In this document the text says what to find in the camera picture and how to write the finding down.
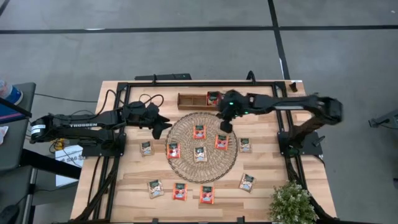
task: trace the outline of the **red tea packet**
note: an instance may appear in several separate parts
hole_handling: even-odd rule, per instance
[[[206,99],[207,106],[217,105],[220,99],[220,93],[217,91],[208,91]]]
[[[167,145],[167,158],[168,159],[179,159],[181,157],[180,144],[172,142]]]
[[[214,187],[200,186],[200,203],[214,203]]]
[[[228,149],[228,136],[217,134],[215,148],[226,151]]]
[[[174,200],[187,200],[187,185],[175,183],[173,189]]]
[[[195,125],[193,127],[193,138],[194,139],[206,139],[206,126]]]

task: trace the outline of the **blue object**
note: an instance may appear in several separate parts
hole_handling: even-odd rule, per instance
[[[8,84],[3,80],[0,80],[0,97],[14,105],[18,105],[22,101],[24,94],[16,87]],[[20,112],[15,111],[14,109],[9,108],[8,106],[0,104],[1,123],[15,121],[19,118],[24,118],[24,117],[25,115],[21,114]]]

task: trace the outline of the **black cable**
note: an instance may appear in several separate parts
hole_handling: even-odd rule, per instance
[[[49,147],[49,152],[52,153],[52,154],[55,153],[55,151],[51,151],[51,148],[54,146],[54,144],[55,144],[55,141],[53,143],[51,143],[51,145]]]
[[[317,155],[313,155],[315,156],[319,161],[321,161],[323,163],[323,166],[326,167],[325,161],[323,161],[323,159],[321,159],[321,157],[317,156]]]
[[[141,96],[139,96],[138,101],[141,101],[141,97],[142,97],[142,96],[148,96],[149,98],[151,98],[150,95],[148,95],[148,94],[146,94],[146,93],[143,93],[143,94],[141,94]]]
[[[115,94],[115,96],[116,96],[116,93],[115,93],[113,90],[107,90],[107,91],[106,91],[106,94],[105,94],[105,100],[104,100],[104,103],[103,103],[103,105],[102,105],[101,110],[100,110],[96,115],[94,115],[94,116],[91,117],[91,118],[85,118],[85,119],[64,119],[64,118],[58,118],[58,117],[56,117],[56,116],[54,116],[54,115],[52,115],[52,114],[51,114],[51,115],[52,115],[54,118],[57,118],[57,119],[60,119],[60,120],[63,120],[63,121],[88,121],[88,120],[94,119],[94,118],[98,117],[98,116],[102,113],[102,111],[104,110],[106,101],[108,100],[108,94],[109,94],[109,92]]]
[[[69,156],[69,154],[67,154],[67,152],[65,152],[64,149],[62,149],[62,151],[65,153],[66,156],[68,156],[68,158],[69,158],[77,167],[80,167],[80,168],[81,168],[81,166],[79,166],[78,164],[76,164],[76,162]]]
[[[94,115],[94,113],[91,112],[91,111],[89,111],[89,110],[80,110],[80,111],[76,111],[76,112],[74,112],[74,113],[71,114],[71,115],[75,115],[75,114],[80,113],[80,112],[89,112],[90,114]]]
[[[98,167],[99,161],[100,161],[100,156],[98,156],[97,161],[94,166],[93,178],[91,179],[90,191],[88,192],[87,206],[90,204],[91,191],[93,191],[94,179],[95,179],[95,174],[97,172],[97,167]]]
[[[81,151],[82,151],[82,150],[75,151],[75,152],[71,152],[71,153],[69,153],[69,154],[67,154],[67,155],[58,156],[58,157],[56,157],[55,159],[62,158],[62,157],[68,156],[68,155],[72,155],[72,154],[74,154],[74,153],[78,153],[78,152],[81,152]]]
[[[148,103],[148,102],[152,102],[152,99],[155,98],[156,96],[162,97],[162,102],[161,102],[159,105],[157,105],[158,107],[162,106],[162,105],[163,105],[163,102],[164,102],[164,97],[163,97],[163,95],[161,95],[161,94],[156,94],[156,95],[150,97],[147,101],[145,101],[145,102],[143,102],[143,103],[146,104],[146,103]]]
[[[382,126],[382,127],[388,128],[388,129],[394,129],[394,130],[398,130],[398,128],[388,127],[388,126],[386,126],[386,125],[383,125],[383,124],[379,124],[379,125],[380,125],[380,126]]]
[[[35,192],[34,193],[36,193],[36,192],[40,192],[40,191],[46,191],[46,192],[54,192],[54,191],[56,191],[56,190],[63,190],[63,189],[68,189],[68,188],[70,188],[70,187],[74,187],[74,186],[76,186],[78,183],[76,183],[76,184],[72,184],[72,185],[69,185],[69,186],[67,186],[67,187],[64,187],[64,188],[62,188],[62,187],[60,187],[60,188],[57,188],[57,189],[53,189],[53,190],[46,190],[46,189],[38,189],[38,190],[35,190]],[[21,202],[24,198],[26,198],[28,195],[30,195],[30,194],[25,194],[21,199],[19,199],[19,201],[15,204],[15,205],[18,205],[19,204],[19,202]]]
[[[97,103],[97,101],[73,100],[73,99],[67,99],[67,98],[62,98],[62,97],[57,97],[57,96],[50,96],[50,95],[41,94],[41,93],[35,93],[35,95],[55,98],[55,99],[59,99],[59,100],[68,100],[68,101],[80,102],[80,103]]]

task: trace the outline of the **black clamp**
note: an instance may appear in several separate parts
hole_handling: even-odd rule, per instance
[[[246,77],[246,80],[251,80],[253,85],[255,85],[257,83],[256,77],[254,76],[253,71],[249,71],[248,76]]]
[[[154,79],[152,80],[152,84],[156,85],[156,81],[157,81],[157,77],[156,77],[156,74],[154,74]]]
[[[290,89],[295,93],[298,91],[297,89],[297,84],[293,82],[292,84],[289,85]]]
[[[118,87],[116,88],[116,91],[117,91],[117,92],[122,91],[122,90],[124,90],[127,86],[128,86],[128,83],[119,82],[119,83],[118,83]]]
[[[238,217],[238,218],[236,218],[236,219],[237,219],[237,223],[238,223],[238,224],[244,224],[244,216]]]
[[[318,146],[321,144],[322,140],[324,140],[324,139],[325,139],[325,136],[321,136],[321,137],[319,137],[317,140],[313,141],[313,142],[312,142],[312,145],[313,145],[314,147],[318,147]]]

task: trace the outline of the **black stand leg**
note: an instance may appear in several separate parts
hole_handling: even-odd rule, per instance
[[[391,111],[381,117],[369,120],[371,128],[378,128],[379,125],[383,123],[390,123],[392,128],[398,127],[398,110]]]
[[[75,167],[56,159],[51,159],[47,156],[43,156],[39,153],[32,152],[26,149],[22,150],[20,165],[30,165],[40,170],[45,170],[54,174],[59,174],[74,179],[79,179],[81,172],[81,168],[79,167]]]

